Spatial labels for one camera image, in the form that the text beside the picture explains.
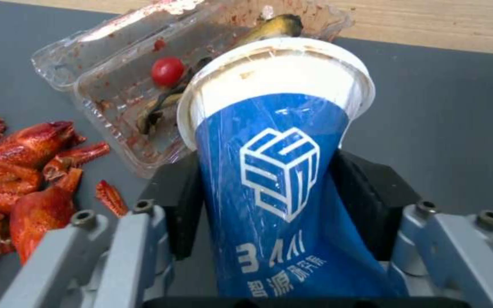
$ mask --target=cup rim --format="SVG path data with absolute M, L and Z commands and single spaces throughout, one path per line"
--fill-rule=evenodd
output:
M 190 106 L 193 101 L 194 90 L 197 89 L 208 76 L 217 72 L 223 66 L 233 64 L 235 61 L 242 60 L 249 56 L 266 53 L 270 49 L 314 51 L 322 55 L 330 56 L 331 58 L 334 58 L 357 71 L 364 79 L 364 86 L 367 91 L 367 95 L 365 95 L 364 100 L 360 102 L 357 111 L 353 114 L 350 121 L 353 121 L 359 117 L 359 115 L 367 111 L 367 109 L 372 105 L 376 92 L 374 82 L 372 82 L 370 74 L 368 74 L 368 69 L 364 63 L 350 51 L 327 41 L 304 37 L 280 37 L 255 41 L 253 43 L 248 43 L 227 51 L 227 53 L 218 56 L 207 64 L 207 66 L 205 66 L 202 70 L 200 70 L 188 84 L 186 90 L 184 91 L 184 95 L 182 95 L 180 101 L 178 102 L 176 121 L 178 124 L 178 132 L 180 133 L 180 137 L 182 137 L 182 140 L 189 149 L 197 150 L 197 146 L 195 144 L 196 127 L 194 127 L 190 116 Z

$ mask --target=bolt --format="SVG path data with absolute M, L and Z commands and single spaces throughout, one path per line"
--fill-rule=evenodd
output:
M 416 213 L 422 218 L 429 218 L 429 216 L 440 212 L 437 206 L 430 201 L 420 201 L 416 204 Z
M 72 226 L 93 228 L 96 226 L 96 214 L 91 209 L 80 210 L 70 220 Z
M 493 210 L 482 210 L 477 215 L 476 223 L 484 230 L 493 232 Z
M 153 202 L 153 199 L 143 199 L 137 201 L 137 204 L 135 205 L 133 212 L 134 214 L 153 214 L 153 207 L 155 207 L 155 204 Z

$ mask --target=gray table surface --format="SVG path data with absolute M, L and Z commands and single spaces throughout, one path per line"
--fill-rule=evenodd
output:
M 67 119 L 90 142 L 100 134 L 33 71 L 34 51 L 111 15 L 0 3 L 0 115 L 10 130 Z M 376 84 L 374 105 L 354 122 L 344 149 L 392 166 L 423 197 L 450 213 L 493 209 L 493 55 L 340 39 Z M 110 213 L 94 199 L 101 179 L 132 204 L 146 181 L 110 154 L 84 166 L 76 205 Z M 0 261 L 0 296 L 19 269 Z M 202 217 L 193 257 L 176 264 L 171 295 L 216 294 L 208 226 Z

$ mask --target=white cube logo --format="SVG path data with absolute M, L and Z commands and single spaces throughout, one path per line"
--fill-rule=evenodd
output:
M 254 189 L 257 206 L 291 222 L 317 182 L 320 155 L 319 145 L 298 128 L 265 129 L 240 150 L 241 183 Z

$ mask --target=paper cup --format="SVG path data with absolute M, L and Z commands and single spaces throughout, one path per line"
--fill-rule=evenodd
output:
M 193 78 L 178 129 L 198 150 L 222 295 L 271 296 L 271 279 L 314 251 L 322 178 L 374 95 L 360 59 L 308 38 L 238 47 Z

